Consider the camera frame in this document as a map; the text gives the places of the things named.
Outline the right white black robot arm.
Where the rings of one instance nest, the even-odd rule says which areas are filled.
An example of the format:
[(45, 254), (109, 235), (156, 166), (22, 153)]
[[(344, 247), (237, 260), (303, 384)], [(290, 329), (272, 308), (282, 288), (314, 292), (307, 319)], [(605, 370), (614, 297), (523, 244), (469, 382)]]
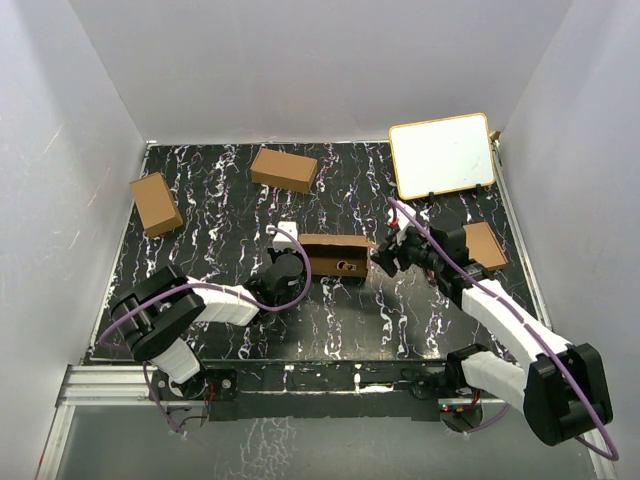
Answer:
[(430, 274), (440, 293), (514, 357), (506, 361), (479, 344), (448, 354), (445, 381), (453, 394), (466, 397), (477, 389), (502, 399), (548, 446), (580, 439), (612, 421), (599, 352), (555, 334), (509, 297), (471, 257), (464, 228), (424, 229), (393, 220), (372, 259), (389, 276), (412, 266)]

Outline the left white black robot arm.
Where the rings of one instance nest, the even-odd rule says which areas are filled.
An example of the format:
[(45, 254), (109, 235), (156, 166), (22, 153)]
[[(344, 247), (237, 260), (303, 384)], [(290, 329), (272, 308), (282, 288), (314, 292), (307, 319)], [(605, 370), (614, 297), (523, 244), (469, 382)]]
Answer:
[(246, 326), (259, 316), (299, 304), (311, 284), (304, 250), (272, 251), (272, 263), (236, 286), (205, 283), (168, 265), (121, 295), (111, 308), (112, 324), (99, 342), (119, 333), (137, 362), (150, 363), (185, 399), (198, 399), (208, 388), (206, 369), (183, 334), (197, 322)]

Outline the small round sticker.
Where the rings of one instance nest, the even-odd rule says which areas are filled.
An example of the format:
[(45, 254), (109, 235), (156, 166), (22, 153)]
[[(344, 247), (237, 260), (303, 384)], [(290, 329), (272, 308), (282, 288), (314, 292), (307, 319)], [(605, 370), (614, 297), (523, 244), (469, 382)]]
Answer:
[(357, 266), (355, 264), (349, 263), (346, 260), (341, 260), (337, 263), (336, 268), (342, 271), (355, 271)]

